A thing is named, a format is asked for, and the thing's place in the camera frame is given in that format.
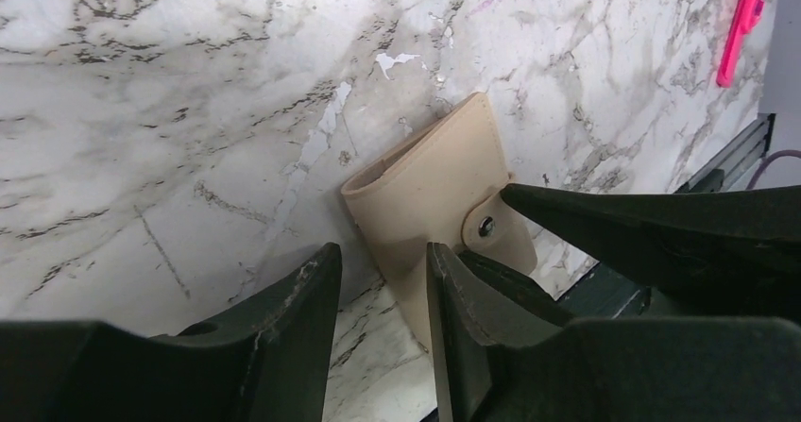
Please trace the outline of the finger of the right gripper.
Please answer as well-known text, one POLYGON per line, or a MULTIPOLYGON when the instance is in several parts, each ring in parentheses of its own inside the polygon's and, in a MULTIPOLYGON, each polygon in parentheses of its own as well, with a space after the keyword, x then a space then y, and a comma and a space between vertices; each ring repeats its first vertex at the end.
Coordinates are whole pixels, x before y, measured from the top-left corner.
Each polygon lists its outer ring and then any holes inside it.
POLYGON ((800 320, 800 189, 583 194, 511 183, 503 202, 693 315, 800 320))

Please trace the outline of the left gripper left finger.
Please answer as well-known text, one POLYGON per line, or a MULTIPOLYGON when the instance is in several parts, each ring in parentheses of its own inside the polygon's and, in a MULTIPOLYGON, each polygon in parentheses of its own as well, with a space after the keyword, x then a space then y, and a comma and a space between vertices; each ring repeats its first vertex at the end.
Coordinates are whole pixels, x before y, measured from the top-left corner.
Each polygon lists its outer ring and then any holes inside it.
POLYGON ((318 421, 340 247, 176 335, 88 320, 1 325, 5 421, 318 421))

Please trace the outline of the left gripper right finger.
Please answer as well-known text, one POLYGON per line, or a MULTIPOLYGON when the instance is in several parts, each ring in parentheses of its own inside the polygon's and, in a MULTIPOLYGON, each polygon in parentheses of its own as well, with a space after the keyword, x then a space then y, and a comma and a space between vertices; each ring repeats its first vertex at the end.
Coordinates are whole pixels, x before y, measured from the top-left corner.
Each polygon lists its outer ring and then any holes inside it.
POLYGON ((796 421, 800 329, 776 318, 547 320, 506 273, 426 251, 442 421, 796 421))

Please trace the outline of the beige card holder wallet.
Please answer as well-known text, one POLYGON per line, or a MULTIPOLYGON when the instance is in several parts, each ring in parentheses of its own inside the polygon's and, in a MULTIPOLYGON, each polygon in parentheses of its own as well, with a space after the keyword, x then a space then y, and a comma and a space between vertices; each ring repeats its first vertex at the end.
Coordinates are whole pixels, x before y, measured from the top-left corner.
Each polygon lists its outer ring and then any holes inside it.
POLYGON ((523 275, 537 267, 528 227, 500 196, 513 179, 489 98, 473 93, 342 186, 356 227, 425 350, 432 348, 429 242, 476 252, 523 275))

